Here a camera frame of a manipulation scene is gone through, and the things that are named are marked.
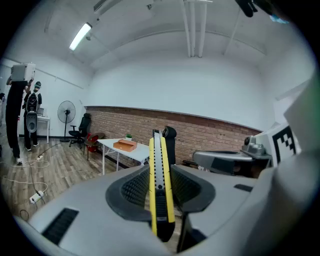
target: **extension cord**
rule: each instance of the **extension cord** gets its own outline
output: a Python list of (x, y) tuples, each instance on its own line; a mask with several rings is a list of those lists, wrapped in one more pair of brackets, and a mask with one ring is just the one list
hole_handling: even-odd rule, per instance
[(38, 195), (37, 193), (35, 193), (33, 196), (30, 197), (30, 203), (35, 204), (36, 202), (38, 202), (41, 198), (44, 197), (44, 193), (39, 190), (38, 193), (41, 195)]

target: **white table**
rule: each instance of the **white table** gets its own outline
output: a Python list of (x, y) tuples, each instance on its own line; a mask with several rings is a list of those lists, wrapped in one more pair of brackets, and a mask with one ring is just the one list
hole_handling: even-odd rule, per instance
[(143, 145), (141, 143), (137, 143), (136, 149), (131, 152), (123, 151), (118, 148), (114, 148), (114, 143), (119, 140), (123, 140), (122, 138), (109, 138), (109, 139), (98, 139), (98, 142), (102, 144), (102, 174), (105, 175), (105, 155), (117, 152), (116, 157), (116, 170), (118, 171), (119, 167), (119, 154), (132, 158), (140, 162), (140, 165), (144, 165), (145, 161), (149, 161), (149, 146)]
[(46, 122), (46, 143), (49, 143), (50, 117), (38, 115), (38, 122)]

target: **standing fan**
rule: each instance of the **standing fan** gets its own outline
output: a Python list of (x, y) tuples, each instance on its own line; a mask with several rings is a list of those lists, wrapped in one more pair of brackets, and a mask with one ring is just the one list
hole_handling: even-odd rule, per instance
[(70, 139), (66, 138), (66, 128), (67, 128), (67, 123), (72, 122), (75, 116), (76, 116), (76, 108), (71, 101), (66, 100), (62, 102), (58, 107), (58, 118), (61, 122), (64, 123), (64, 137), (60, 139), (61, 142), (70, 141)]

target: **wooden floor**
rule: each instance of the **wooden floor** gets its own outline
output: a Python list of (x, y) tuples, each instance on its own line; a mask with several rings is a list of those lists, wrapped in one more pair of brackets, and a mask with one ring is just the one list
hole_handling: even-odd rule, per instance
[[(45, 168), (33, 167), (31, 170), (30, 167), (11, 167), (16, 166), (16, 163), (9, 148), (7, 137), (5, 134), (0, 137), (0, 145), (2, 145), (2, 159), (0, 158), (0, 162), (6, 162), (10, 165), (0, 163), (1, 192), (10, 211), (16, 216), (20, 215), (21, 210), (26, 210), (30, 218), (37, 209), (44, 206), (44, 202), (39, 200), (36, 205), (30, 203), (29, 198), (35, 194), (32, 184), (16, 183), (7, 179), (31, 183), (32, 171), (34, 182), (43, 182), (48, 185), (43, 197), (47, 203), (74, 184), (102, 175), (102, 156), (100, 154), (89, 153), (89, 161), (87, 161), (87, 154), (83, 155), (83, 149), (79, 149), (76, 144), (69, 147), (68, 143), (60, 143), (58, 139), (50, 139), (49, 143), (45, 139), (39, 139), (38, 142), (39, 145), (37, 147), (32, 146), (32, 151), (28, 152), (24, 147), (24, 139), (19, 139), (20, 158), (23, 166), (28, 165), (28, 160), (36, 160), (39, 154), (48, 149), (41, 160), (48, 161), (50, 165), (45, 167), (48, 165), (46, 162), (39, 162), (34, 166)], [(107, 159), (105, 167), (106, 174), (116, 171), (116, 165)], [(44, 184), (35, 184), (35, 188), (44, 191), (46, 186)], [(146, 197), (145, 208), (149, 209), (149, 195)], [(176, 207), (175, 215), (174, 233), (171, 239), (165, 243), (172, 252), (176, 252), (182, 225), (181, 213)], [(26, 219), (27, 214), (22, 212), (21, 217)]]

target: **black seat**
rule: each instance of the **black seat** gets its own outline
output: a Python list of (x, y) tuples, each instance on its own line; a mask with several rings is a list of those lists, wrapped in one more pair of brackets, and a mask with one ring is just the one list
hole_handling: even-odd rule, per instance
[(176, 163), (176, 136), (177, 132), (170, 126), (165, 126), (162, 137), (165, 139), (166, 152), (168, 155), (169, 168)]
[(90, 124), (91, 118), (89, 113), (85, 113), (81, 119), (81, 123), (79, 126), (79, 130), (75, 130), (75, 125), (70, 125), (73, 127), (73, 130), (69, 131), (69, 134), (73, 137), (75, 137), (75, 140), (70, 141), (69, 147), (71, 147), (72, 144), (78, 143), (79, 147), (81, 148), (81, 143), (83, 143), (85, 140), (83, 139), (84, 137), (87, 136), (87, 128), (88, 125)]

